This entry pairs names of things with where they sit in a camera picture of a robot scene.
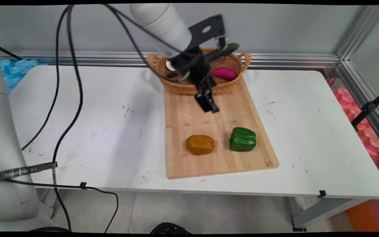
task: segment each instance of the black stand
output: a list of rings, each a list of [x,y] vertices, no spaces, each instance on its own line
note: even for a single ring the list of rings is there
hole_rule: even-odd
[[[362,106],[362,112],[356,116],[356,118],[352,121],[352,126],[355,128],[355,131],[358,131],[358,124],[364,120],[370,113],[372,113],[379,105],[379,96],[375,98],[373,101],[370,101],[364,106]]]
[[[373,101],[367,102],[362,106],[362,112],[356,116],[352,121],[352,126],[355,128],[355,131],[358,131],[358,124],[362,122],[370,113],[372,113],[379,105],[379,96]]]

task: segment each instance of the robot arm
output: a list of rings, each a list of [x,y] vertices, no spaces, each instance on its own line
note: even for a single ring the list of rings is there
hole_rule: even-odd
[[[0,171],[25,166],[26,161],[15,132],[6,83],[0,69]],[[33,182],[30,174],[14,177],[13,180]],[[38,197],[34,186],[0,181],[0,231],[27,231],[55,225],[50,219],[38,221],[42,218],[37,218],[37,215]]]
[[[199,45],[213,37],[220,49],[226,46],[225,29],[221,15],[215,15],[187,28],[171,3],[133,3],[131,14],[146,30],[180,50],[176,52],[155,41],[162,55],[170,60],[176,73],[185,82],[197,88],[196,101],[205,111],[218,112],[212,87],[216,86]]]

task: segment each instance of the table leg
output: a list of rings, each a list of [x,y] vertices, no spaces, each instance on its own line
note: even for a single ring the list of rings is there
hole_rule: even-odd
[[[295,201],[295,198],[292,198],[291,206],[292,204],[295,204]],[[297,214],[293,213],[293,225],[295,228],[304,228],[307,224],[312,224],[314,222],[319,222],[321,220],[327,219],[365,201],[367,200],[348,198],[322,198],[321,201],[311,206],[310,208],[307,208],[305,210],[300,209]]]
[[[44,204],[48,205],[49,207],[53,207],[55,201],[57,200],[57,195],[55,194],[54,189],[45,189],[42,200]]]

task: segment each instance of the black strap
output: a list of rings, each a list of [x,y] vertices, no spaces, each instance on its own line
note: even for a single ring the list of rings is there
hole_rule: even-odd
[[[39,164],[39,165],[32,165],[32,166],[26,166],[26,167],[1,171],[0,180],[22,176],[25,174],[33,174],[40,171],[52,169],[55,167],[58,167],[58,164],[56,162],[50,162],[50,163],[44,163],[44,164]]]

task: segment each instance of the tile floor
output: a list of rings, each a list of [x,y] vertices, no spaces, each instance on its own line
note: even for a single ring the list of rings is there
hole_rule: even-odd
[[[116,192],[119,208],[109,233],[150,233],[172,222],[193,234],[282,233],[292,231],[289,200],[283,197]],[[92,190],[61,190],[74,232],[103,232],[115,197]],[[319,198],[305,198],[307,207]],[[67,228],[58,202],[54,222]],[[307,226],[308,232],[354,231],[346,213]]]

